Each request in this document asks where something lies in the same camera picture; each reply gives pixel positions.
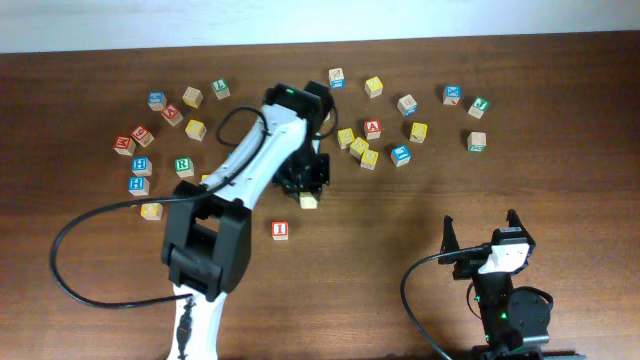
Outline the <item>yellow C wooden block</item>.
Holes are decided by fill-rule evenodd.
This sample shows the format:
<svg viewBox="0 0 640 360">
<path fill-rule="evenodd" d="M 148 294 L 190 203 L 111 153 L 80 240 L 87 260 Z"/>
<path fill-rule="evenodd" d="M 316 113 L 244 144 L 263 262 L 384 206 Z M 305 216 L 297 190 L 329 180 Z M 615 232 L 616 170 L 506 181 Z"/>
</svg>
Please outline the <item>yellow C wooden block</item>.
<svg viewBox="0 0 640 360">
<path fill-rule="evenodd" d="M 318 208 L 318 200 L 311 192 L 299 193 L 299 204 L 304 210 L 312 210 Z"/>
</svg>

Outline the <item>red I wooden block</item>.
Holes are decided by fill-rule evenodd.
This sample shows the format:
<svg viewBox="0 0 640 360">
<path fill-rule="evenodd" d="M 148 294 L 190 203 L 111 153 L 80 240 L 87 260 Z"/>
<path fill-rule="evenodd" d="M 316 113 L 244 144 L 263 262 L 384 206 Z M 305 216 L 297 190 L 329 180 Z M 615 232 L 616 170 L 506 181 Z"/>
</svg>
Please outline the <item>red I wooden block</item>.
<svg viewBox="0 0 640 360">
<path fill-rule="evenodd" d="M 289 239 L 289 225 L 286 221 L 272 223 L 272 238 L 275 241 L 284 241 Z"/>
</svg>

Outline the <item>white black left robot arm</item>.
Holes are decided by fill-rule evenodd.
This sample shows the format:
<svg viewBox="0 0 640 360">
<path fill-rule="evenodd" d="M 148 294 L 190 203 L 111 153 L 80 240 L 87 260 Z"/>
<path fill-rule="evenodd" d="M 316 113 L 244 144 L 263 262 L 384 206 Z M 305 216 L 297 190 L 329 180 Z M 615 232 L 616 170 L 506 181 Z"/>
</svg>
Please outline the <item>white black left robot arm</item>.
<svg viewBox="0 0 640 360">
<path fill-rule="evenodd" d="M 182 181 L 168 210 L 161 261 L 176 302 L 172 359 L 214 359 L 226 297 L 251 256 L 252 210 L 268 185 L 301 200 L 319 199 L 330 182 L 319 131 L 336 111 L 328 87 L 277 84 L 232 155 L 200 184 Z"/>
</svg>

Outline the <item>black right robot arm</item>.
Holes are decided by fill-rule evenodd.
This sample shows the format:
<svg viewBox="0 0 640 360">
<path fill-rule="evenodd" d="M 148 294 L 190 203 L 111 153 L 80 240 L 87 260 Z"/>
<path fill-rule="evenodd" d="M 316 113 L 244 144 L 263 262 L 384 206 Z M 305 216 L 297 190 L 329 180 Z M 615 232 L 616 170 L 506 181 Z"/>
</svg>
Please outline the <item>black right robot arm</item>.
<svg viewBox="0 0 640 360">
<path fill-rule="evenodd" d="M 454 266 L 452 278 L 469 280 L 476 295 L 486 343 L 471 350 L 473 359 L 582 359 L 576 352 L 546 353 L 553 297 L 540 289 L 515 287 L 512 277 L 528 266 L 536 242 L 516 211 L 506 215 L 508 225 L 493 231 L 489 242 L 462 249 L 453 218 L 444 217 L 441 265 Z"/>
</svg>

